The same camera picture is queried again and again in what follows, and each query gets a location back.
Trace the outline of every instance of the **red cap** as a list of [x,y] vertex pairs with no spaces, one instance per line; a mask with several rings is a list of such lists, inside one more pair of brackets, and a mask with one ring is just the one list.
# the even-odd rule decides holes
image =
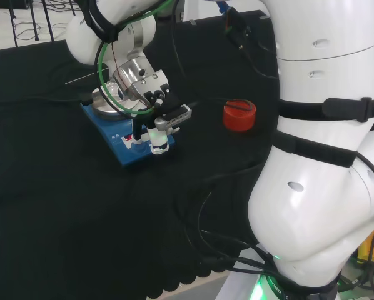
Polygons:
[[[250,108],[246,101],[228,101],[227,104]],[[252,110],[244,111],[238,108],[225,106],[223,109],[223,124],[232,131],[247,131],[254,126],[256,107],[252,104]]]

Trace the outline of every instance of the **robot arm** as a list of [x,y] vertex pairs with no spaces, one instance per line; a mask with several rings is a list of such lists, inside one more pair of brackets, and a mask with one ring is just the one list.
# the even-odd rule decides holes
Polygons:
[[[156,1],[100,0],[98,9],[117,24]],[[284,102],[322,108],[332,98],[348,99],[349,106],[363,98],[374,101],[374,0],[262,2],[273,20]],[[120,91],[137,95],[132,101],[171,91],[142,52],[154,31],[152,17],[128,25],[113,43],[114,54],[104,57]],[[81,17],[71,21],[66,40],[77,60],[93,63],[101,41]],[[294,141],[360,151],[374,163],[374,116],[367,108],[361,119],[280,116],[278,130]],[[158,131],[166,124],[172,119],[159,117],[150,127]],[[273,146],[248,214],[280,273],[301,286],[326,286],[374,229],[374,174],[358,159],[339,166]],[[276,299],[269,293],[268,299]]]
[[[155,71],[144,55],[143,49],[154,38],[156,30],[154,17],[140,18],[139,21],[120,28],[119,33],[115,32],[116,38],[101,28],[104,26],[113,28],[130,16],[142,15],[142,11],[162,5],[164,2],[166,1],[100,0],[94,9],[94,7],[88,7],[88,5],[94,6],[94,1],[79,1],[84,17],[74,17],[66,31],[69,50],[78,61],[84,64],[94,64],[102,43],[101,38],[111,44],[103,58],[112,75],[112,80],[104,87],[109,95],[108,92],[102,95],[101,91],[95,90],[93,111],[95,115],[105,120],[118,121],[119,109],[114,107],[115,101],[132,111],[143,111],[154,107],[154,113],[150,117],[144,120],[140,118],[133,122],[132,134],[133,143],[140,145],[143,142],[142,127],[145,126],[153,154],[166,152],[169,149],[168,135],[173,132],[173,126],[191,116],[191,109],[186,105],[181,105],[169,87],[164,72]],[[105,40],[108,36],[112,36],[113,39]],[[105,96],[109,96],[112,101],[105,99]]]

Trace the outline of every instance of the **black strap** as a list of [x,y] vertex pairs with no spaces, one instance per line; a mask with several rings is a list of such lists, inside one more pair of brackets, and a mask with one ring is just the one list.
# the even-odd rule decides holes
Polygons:
[[279,300],[335,300],[340,276],[341,273],[331,283],[322,287],[293,286],[269,276],[266,278],[269,287]]
[[75,0],[84,16],[84,21],[100,40],[111,44],[118,40],[124,26],[114,26],[101,14],[95,0]]
[[287,153],[345,168],[352,166],[356,158],[355,151],[309,141],[281,131],[275,132],[273,145]]
[[367,122],[374,118],[374,100],[364,97],[361,100],[329,98],[324,103],[303,103],[279,101],[279,115],[289,119],[307,121]]

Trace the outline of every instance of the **yellow object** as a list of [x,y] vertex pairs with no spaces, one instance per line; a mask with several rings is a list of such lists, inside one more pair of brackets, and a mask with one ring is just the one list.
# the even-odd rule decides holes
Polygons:
[[[358,258],[364,259],[366,261],[368,260],[373,236],[374,236],[374,231],[372,232],[370,236],[368,236],[365,242],[363,242],[362,245],[358,248]],[[372,261],[374,261],[374,250],[373,250],[373,255],[372,255]]]

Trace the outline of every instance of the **blue base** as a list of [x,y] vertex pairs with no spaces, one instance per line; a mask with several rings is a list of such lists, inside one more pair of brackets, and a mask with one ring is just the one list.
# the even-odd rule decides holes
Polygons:
[[[91,105],[81,105],[81,108],[98,128],[122,165],[127,166],[128,164],[154,155],[150,149],[150,141],[143,142],[140,145],[132,144],[129,149],[126,147],[123,138],[130,137],[132,133],[132,120],[107,121],[97,117]],[[168,143],[169,147],[174,146],[175,141],[173,136],[168,136]]]

